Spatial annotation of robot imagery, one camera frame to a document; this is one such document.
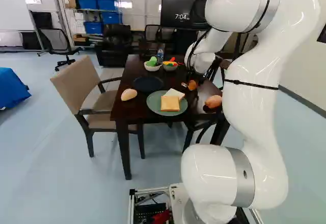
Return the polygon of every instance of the television screen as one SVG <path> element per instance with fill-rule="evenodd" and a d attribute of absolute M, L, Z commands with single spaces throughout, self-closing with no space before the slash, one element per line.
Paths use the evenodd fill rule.
<path fill-rule="evenodd" d="M 190 18 L 190 10 L 195 0 L 162 0 L 161 23 L 163 27 L 176 29 L 206 30 L 205 20 Z"/>

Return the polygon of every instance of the water bottle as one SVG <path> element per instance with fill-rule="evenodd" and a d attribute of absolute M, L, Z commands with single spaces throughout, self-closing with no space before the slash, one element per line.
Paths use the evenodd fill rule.
<path fill-rule="evenodd" d="M 159 62 L 159 63 L 162 63 L 163 62 L 163 57 L 164 57 L 164 52 L 163 52 L 163 49 L 159 49 L 158 51 L 157 51 L 157 61 Z"/>

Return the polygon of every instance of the dark blue plate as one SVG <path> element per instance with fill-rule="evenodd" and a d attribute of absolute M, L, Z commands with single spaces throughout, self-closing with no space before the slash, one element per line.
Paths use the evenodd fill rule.
<path fill-rule="evenodd" d="M 133 81 L 133 88 L 143 93 L 152 93 L 161 90 L 163 85 L 163 81 L 156 76 L 142 76 Z"/>

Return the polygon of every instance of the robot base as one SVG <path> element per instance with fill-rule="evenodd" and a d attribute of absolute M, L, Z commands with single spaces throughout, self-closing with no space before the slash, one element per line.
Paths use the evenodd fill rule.
<path fill-rule="evenodd" d="M 129 207 L 128 207 L 128 224 L 144 224 L 138 218 L 139 214 L 142 216 L 152 216 L 153 212 L 162 212 L 162 205 L 164 209 L 169 209 L 172 213 L 172 219 L 167 221 L 174 224 L 185 224 L 183 221 L 183 209 L 188 202 L 189 197 L 185 191 L 182 183 L 172 184 L 170 186 L 144 188 L 144 189 L 131 189 L 129 192 Z M 138 207 L 142 205 L 149 205 L 150 209 L 144 210 L 139 213 Z M 263 224 L 256 210 L 250 210 L 251 213 L 245 214 L 243 208 L 237 208 L 236 218 L 232 219 L 229 224 L 249 224 L 248 217 L 254 218 L 256 224 Z M 188 222 L 188 224 L 198 224 L 198 220 Z"/>
<path fill-rule="evenodd" d="M 236 207 L 225 205 L 214 205 L 211 212 L 207 215 L 210 219 L 202 220 L 195 211 L 192 201 L 182 183 L 173 184 L 169 188 L 171 206 L 175 224 L 227 224 L 235 217 Z"/>

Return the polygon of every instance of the blue cloth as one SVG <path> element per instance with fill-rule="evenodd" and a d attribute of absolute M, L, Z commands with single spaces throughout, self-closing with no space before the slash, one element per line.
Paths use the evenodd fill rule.
<path fill-rule="evenodd" d="M 13 108 L 30 96 L 12 69 L 0 67 L 0 108 Z"/>

